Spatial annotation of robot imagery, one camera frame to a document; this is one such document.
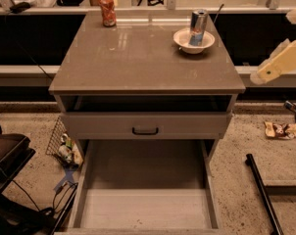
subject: speckled floor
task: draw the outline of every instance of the speckled floor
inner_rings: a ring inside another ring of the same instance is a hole
[[[54,188],[65,176],[62,167],[46,155],[59,116],[54,103],[0,103],[4,133],[22,133],[31,140],[35,156],[16,180],[43,209],[52,205]],[[296,184],[296,138],[270,140],[264,121],[294,123],[282,104],[237,103],[228,131],[210,163],[220,216],[225,234],[271,234],[271,223],[262,204],[252,171],[245,164],[253,154],[266,184]],[[10,199],[33,208],[17,186],[5,191]],[[296,235],[296,196],[271,197],[284,234]]]

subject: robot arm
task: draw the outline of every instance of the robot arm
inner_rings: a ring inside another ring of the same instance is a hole
[[[286,18],[296,24],[296,9],[289,12]],[[257,72],[252,73],[250,79],[260,85],[294,70],[296,70],[296,40],[290,42],[286,39],[259,65]]]

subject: drawer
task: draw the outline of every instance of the drawer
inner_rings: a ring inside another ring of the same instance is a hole
[[[202,141],[93,140],[68,231],[197,230],[197,234],[213,234],[221,229],[214,196]]]
[[[74,139],[217,139],[230,113],[64,113]]]

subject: white bowl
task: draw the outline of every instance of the white bowl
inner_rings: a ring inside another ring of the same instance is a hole
[[[193,46],[189,44],[190,29],[184,28],[174,34],[173,40],[181,49],[189,54],[201,53],[206,48],[209,48],[215,43],[215,36],[208,31],[205,31],[201,46]]]

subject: wire basket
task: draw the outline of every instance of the wire basket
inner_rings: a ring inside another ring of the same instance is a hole
[[[66,132],[66,128],[64,127],[61,119],[58,117],[46,151],[46,155],[54,157],[62,166],[65,165],[65,162],[59,157],[58,151],[62,144],[61,137]]]

